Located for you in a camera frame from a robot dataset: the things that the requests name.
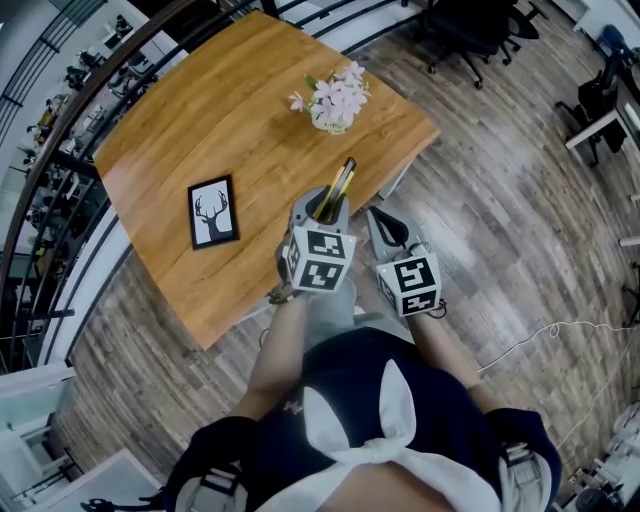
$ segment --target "forearm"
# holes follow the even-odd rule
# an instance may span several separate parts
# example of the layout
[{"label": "forearm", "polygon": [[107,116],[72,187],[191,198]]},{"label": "forearm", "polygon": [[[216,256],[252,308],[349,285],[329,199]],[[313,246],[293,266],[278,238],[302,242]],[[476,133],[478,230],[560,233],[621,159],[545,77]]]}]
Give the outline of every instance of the forearm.
[{"label": "forearm", "polygon": [[468,390],[481,383],[467,349],[451,338],[438,320],[423,314],[408,317],[407,323],[427,364],[449,372]]},{"label": "forearm", "polygon": [[278,306],[247,392],[284,394],[300,378],[307,325],[307,294]]}]

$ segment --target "table top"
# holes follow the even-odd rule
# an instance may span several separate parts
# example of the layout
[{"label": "table top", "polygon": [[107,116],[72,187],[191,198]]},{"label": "table top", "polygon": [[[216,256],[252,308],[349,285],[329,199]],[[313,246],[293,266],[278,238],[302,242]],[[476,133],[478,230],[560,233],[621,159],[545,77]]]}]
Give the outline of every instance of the table top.
[{"label": "table top", "polygon": [[[357,162],[348,196],[362,207],[438,135],[369,73],[371,98],[344,135],[290,110],[304,74],[349,59],[254,12],[164,75],[95,155],[106,190],[152,279],[196,341],[211,346],[278,282],[274,251],[290,208]],[[240,240],[193,250],[187,188],[230,174]]]}]

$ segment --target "wall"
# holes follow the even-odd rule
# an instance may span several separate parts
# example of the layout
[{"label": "wall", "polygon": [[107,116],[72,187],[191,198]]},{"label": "wall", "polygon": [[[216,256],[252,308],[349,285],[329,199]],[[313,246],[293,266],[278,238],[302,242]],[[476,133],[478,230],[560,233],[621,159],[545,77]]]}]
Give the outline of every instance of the wall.
[{"label": "wall", "polygon": [[0,30],[0,90],[9,82],[33,43],[60,12],[49,0],[9,1]]},{"label": "wall", "polygon": [[[32,457],[27,456],[19,438],[47,426],[49,415],[59,409],[74,375],[73,368],[58,363],[0,376],[0,495],[5,503],[16,505],[12,496],[43,479],[34,461],[46,465],[52,462],[51,457],[37,440],[30,443]],[[64,485],[60,482],[56,489]],[[56,489],[39,493],[36,501],[46,499]]]},{"label": "wall", "polygon": [[24,188],[24,184],[26,183],[26,181],[27,175],[25,173],[16,171],[15,169],[9,169],[4,175],[4,180],[2,180],[2,186],[0,186],[0,190],[2,190],[3,192],[20,194],[22,192],[22,189]]},{"label": "wall", "polygon": [[615,25],[629,48],[640,46],[640,18],[625,0],[590,1],[589,10],[580,18],[576,29],[586,32],[592,39],[602,34],[606,25]]},{"label": "wall", "polygon": [[[11,218],[13,212],[16,209],[20,195],[15,192],[0,191],[0,251],[4,250],[4,241],[9,231],[9,225],[11,224]],[[18,238],[18,245],[16,246],[16,252],[21,254],[31,253],[31,244],[29,238],[36,236],[38,232],[35,228],[28,223],[24,223],[20,236]]]}]

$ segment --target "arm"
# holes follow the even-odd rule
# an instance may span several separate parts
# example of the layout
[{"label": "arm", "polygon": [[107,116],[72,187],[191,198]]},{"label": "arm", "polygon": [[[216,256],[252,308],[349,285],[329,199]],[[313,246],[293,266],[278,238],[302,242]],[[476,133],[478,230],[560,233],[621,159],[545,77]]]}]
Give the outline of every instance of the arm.
[{"label": "arm", "polygon": [[278,306],[251,371],[247,392],[231,416],[261,419],[300,378],[307,296],[303,293]]},{"label": "arm", "polygon": [[438,320],[428,315],[413,315],[407,319],[407,323],[416,347],[427,364],[445,370],[458,379],[483,413],[503,407],[482,383],[470,363],[466,348],[452,339]]}]

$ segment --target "black office chair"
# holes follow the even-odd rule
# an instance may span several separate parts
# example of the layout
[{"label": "black office chair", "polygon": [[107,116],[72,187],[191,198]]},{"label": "black office chair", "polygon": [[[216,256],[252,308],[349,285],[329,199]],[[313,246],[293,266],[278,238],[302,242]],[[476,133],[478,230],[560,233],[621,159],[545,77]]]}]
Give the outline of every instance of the black office chair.
[{"label": "black office chair", "polygon": [[[556,108],[565,109],[584,130],[602,116],[613,110],[618,99],[618,80],[616,73],[626,58],[626,51],[622,46],[612,48],[611,55],[607,59],[604,71],[599,71],[593,80],[578,87],[579,105],[571,108],[563,101],[556,103]],[[589,145],[593,153],[591,167],[598,165],[598,150],[596,144],[603,137],[613,153],[620,151],[626,138],[622,126],[618,123],[610,123],[598,133],[589,137]]]},{"label": "black office chair", "polygon": [[510,0],[440,0],[435,5],[429,0],[418,39],[429,35],[445,47],[429,65],[429,73],[435,73],[438,63],[457,53],[475,73],[476,89],[482,89],[482,75],[469,54],[480,55],[489,63],[490,56],[498,53],[509,36],[507,11],[511,5]]},{"label": "black office chair", "polygon": [[[509,34],[511,36],[518,37],[520,39],[540,39],[540,33],[538,32],[536,27],[533,26],[531,20],[533,20],[538,15],[542,16],[545,20],[548,20],[549,17],[540,9],[538,5],[534,4],[531,1],[529,2],[529,4],[531,5],[531,10],[527,14],[523,14],[521,11],[516,9],[515,5],[509,7],[508,27]],[[522,46],[515,42],[512,37],[507,37],[506,42],[511,44],[514,52],[517,52],[522,48]],[[505,58],[502,62],[505,66],[511,64],[512,59],[511,55],[509,55],[507,47],[502,44],[501,48],[505,55]]]}]

